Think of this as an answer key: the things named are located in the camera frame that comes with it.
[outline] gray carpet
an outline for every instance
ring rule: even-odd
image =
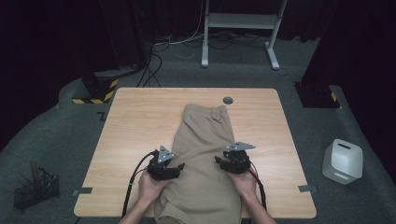
[[[277,40],[276,56],[282,67],[273,71],[259,43],[234,43],[227,49],[209,50],[209,67],[202,68],[201,49],[174,45],[158,52],[163,66],[156,78],[162,87],[273,88],[278,91],[318,214],[312,219],[277,219],[278,223],[396,223],[396,188],[353,117],[340,87],[331,86],[340,109],[303,108],[293,87],[300,81],[318,41],[301,43]],[[227,43],[212,41],[217,48]],[[152,58],[155,70],[159,60]],[[139,74],[123,77],[117,88],[134,87]],[[158,84],[152,79],[152,87]],[[26,125],[0,153],[0,223],[75,223],[77,197],[92,154],[104,127],[97,112],[106,105],[74,105],[71,98],[84,93],[81,81],[66,85],[59,104]],[[340,138],[363,149],[363,177],[350,185],[338,184],[321,174],[324,150]],[[22,176],[31,176],[36,161],[60,179],[60,197],[46,200],[23,212],[14,209],[14,190]],[[83,217],[79,223],[117,223],[119,217]],[[154,223],[145,218],[142,223]]]

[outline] wooden table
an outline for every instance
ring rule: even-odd
[[[264,184],[268,212],[273,217],[314,217],[316,208],[310,192],[298,188],[307,183],[277,92],[208,88],[118,89],[82,186],[92,188],[92,192],[79,194],[75,214],[120,217],[134,168],[160,145],[172,149],[184,106],[224,105],[226,96],[233,98],[226,107],[235,141],[256,146],[247,154]],[[149,164],[149,158],[141,168]],[[136,199],[137,184],[132,189],[129,205]],[[146,216],[153,216],[153,206]],[[242,216],[249,217],[245,206]]]

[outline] white container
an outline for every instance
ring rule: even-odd
[[[326,149],[323,159],[324,176],[347,185],[361,178],[363,153],[361,148],[341,139],[335,139]]]

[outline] yellow and black tape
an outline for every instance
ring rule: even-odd
[[[117,84],[119,83],[118,79],[115,79],[110,82],[108,85],[108,88],[105,90],[100,90],[100,93],[102,97],[96,97],[96,98],[73,98],[72,101],[74,104],[77,105],[84,105],[84,104],[95,104],[95,105],[100,105],[100,104],[106,104],[110,101],[111,97],[114,94],[114,90],[116,89]]]
[[[334,92],[332,92],[332,100],[333,100],[334,102],[337,102],[337,96],[335,95]]]

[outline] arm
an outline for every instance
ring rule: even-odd
[[[254,223],[257,224],[273,224],[275,220],[270,214],[262,207],[259,199],[256,196],[257,181],[249,172],[241,175],[227,173],[236,190],[241,195],[242,201],[247,206],[247,210],[252,215]]]
[[[160,196],[169,180],[155,181],[145,170],[139,179],[139,196],[119,224],[137,224],[149,206]]]

